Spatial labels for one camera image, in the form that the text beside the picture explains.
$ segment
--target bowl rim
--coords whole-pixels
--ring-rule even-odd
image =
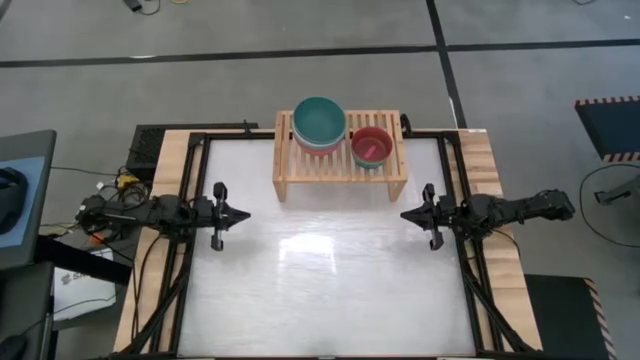
[[[382,160],[375,161],[375,162],[367,162],[367,161],[363,161],[360,158],[360,156],[358,156],[358,153],[355,150],[355,146],[356,146],[356,144],[358,144],[360,142],[360,140],[362,140],[364,138],[356,139],[357,141],[354,141],[354,138],[356,137],[356,135],[358,133],[360,133],[362,130],[365,130],[365,129],[374,129],[373,131],[377,132],[378,134],[384,134],[384,137],[386,138],[385,140],[387,140],[387,142],[391,144],[390,147],[386,147],[385,146],[386,147],[385,148],[386,155],[384,156],[384,158]],[[379,137],[375,137],[375,136],[367,136],[367,137],[374,137],[375,139],[381,141],[383,144],[385,143],[385,141],[380,139]],[[378,126],[366,126],[366,127],[363,127],[363,128],[360,128],[360,129],[356,130],[356,132],[354,132],[353,136],[351,137],[351,153],[353,154],[354,157],[357,157],[362,162],[367,162],[367,163],[370,163],[370,164],[384,162],[389,156],[391,156],[392,152],[393,152],[393,139],[391,138],[391,135],[389,135],[389,133],[385,129],[381,128],[381,127],[378,127]]]
[[[322,151],[322,150],[326,150],[328,148],[331,148],[337,144],[339,144],[342,140],[344,140],[343,137],[338,138],[336,141],[332,142],[332,143],[327,143],[327,144],[314,144],[312,142],[307,141],[307,139],[305,139],[304,137],[302,137],[300,135],[300,133],[298,131],[296,131],[295,129],[293,130],[293,137],[295,138],[295,140],[302,146],[305,147],[307,149],[310,150],[316,150],[316,151]]]
[[[307,102],[310,102],[310,101],[318,101],[318,100],[327,102],[329,104],[329,106],[334,106],[335,108],[340,110],[340,113],[342,114],[342,116],[340,117],[340,120],[344,124],[343,129],[341,131],[340,136],[336,136],[334,139],[332,139],[331,142],[337,141],[338,138],[344,137],[345,130],[347,128],[347,114],[340,107],[340,105],[338,105],[335,101],[333,101],[333,100],[331,100],[331,99],[329,99],[327,97],[324,97],[324,96],[311,96],[311,97],[308,97],[308,98],[302,100],[300,103],[298,103],[298,105],[296,105],[296,108],[293,110],[293,119],[291,120],[291,124],[292,124],[292,127],[294,129],[296,129],[296,131],[298,131],[298,134],[301,135],[304,140],[307,140],[308,142],[310,142],[312,144],[325,145],[325,144],[331,143],[331,142],[320,142],[319,140],[314,140],[312,138],[309,138],[308,136],[306,136],[305,134],[300,132],[298,127],[296,126],[296,113],[298,113],[298,111],[303,106],[303,104],[305,104]]]

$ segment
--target wooden dish rack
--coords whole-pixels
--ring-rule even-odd
[[[300,148],[291,133],[293,111],[279,111],[276,117],[273,156],[273,185],[278,199],[287,198],[288,184],[305,183],[386,183],[389,200],[396,201],[407,182],[407,162],[400,112],[397,110],[346,111],[347,131],[338,149],[329,155],[314,156]],[[377,169],[357,166],[351,154],[351,136],[358,129],[377,126],[393,140],[393,150]]]

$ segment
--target black bracket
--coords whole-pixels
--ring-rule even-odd
[[[400,127],[402,128],[402,133],[407,137],[413,136],[411,121],[409,121],[409,117],[407,116],[407,114],[400,114]]]

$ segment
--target electronic device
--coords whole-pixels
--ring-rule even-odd
[[[9,232],[20,219],[28,187],[29,182],[20,171],[0,169],[0,234]]]
[[[525,220],[542,217],[547,220],[569,220],[575,208],[567,194],[560,190],[544,190],[536,195],[518,200],[505,200],[487,194],[475,194],[456,206],[452,196],[440,196],[435,204],[435,188],[427,184],[422,191],[424,203],[419,208],[400,214],[423,230],[431,230],[431,250],[443,245],[438,226],[452,228],[464,240],[475,237],[483,239],[493,229],[513,222],[524,224]]]

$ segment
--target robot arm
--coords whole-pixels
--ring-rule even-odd
[[[206,197],[187,202],[176,195],[161,195],[137,205],[105,200],[100,195],[84,199],[76,221],[92,233],[111,225],[139,225],[157,230],[172,241],[187,241],[196,228],[213,227],[211,247],[222,251],[220,233],[248,219],[251,214],[227,204],[227,188],[218,182],[213,186],[215,203]]]
[[[438,226],[452,228],[464,240],[472,237],[483,239],[493,229],[525,220],[542,217],[547,220],[569,220],[575,208],[567,194],[560,190],[545,190],[518,200],[505,200],[487,194],[472,195],[456,206],[451,196],[441,196],[435,204],[433,184],[427,184],[422,192],[424,203],[419,208],[405,211],[400,216],[423,230],[431,230],[431,250],[438,250],[442,244],[442,234]]]

